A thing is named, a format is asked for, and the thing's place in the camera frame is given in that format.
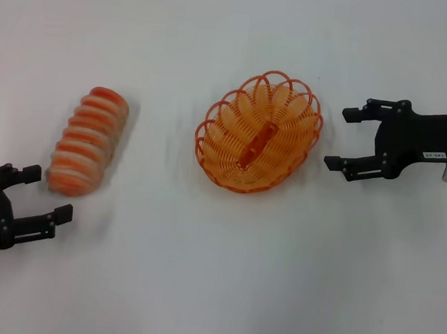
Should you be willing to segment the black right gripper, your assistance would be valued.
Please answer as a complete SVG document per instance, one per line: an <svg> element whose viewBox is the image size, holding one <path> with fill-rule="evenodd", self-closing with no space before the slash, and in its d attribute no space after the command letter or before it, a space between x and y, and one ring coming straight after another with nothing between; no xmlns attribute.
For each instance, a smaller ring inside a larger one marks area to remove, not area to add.
<svg viewBox="0 0 447 334"><path fill-rule="evenodd" d="M369 98L364 106L346 108L347 122L381 121L375 137L375 155L358 158L325 156L332 172L347 181L395 179L409 165L444 163L442 180L447 182L447 115L419 115L410 100L397 102Z"/></svg>

